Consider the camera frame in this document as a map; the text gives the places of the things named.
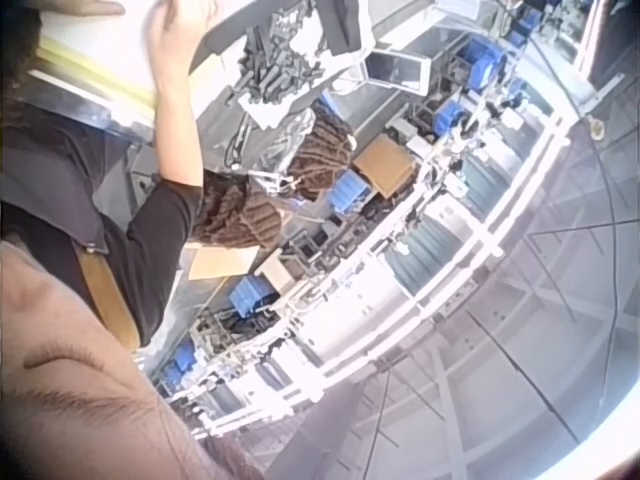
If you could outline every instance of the brown strap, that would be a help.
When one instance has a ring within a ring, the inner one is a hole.
[[[76,256],[102,324],[130,351],[140,347],[140,335],[103,255],[76,248]]]

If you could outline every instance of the computer monitor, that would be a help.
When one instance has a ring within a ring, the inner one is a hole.
[[[425,96],[429,91],[431,59],[420,55],[373,50],[365,60],[369,83]]]

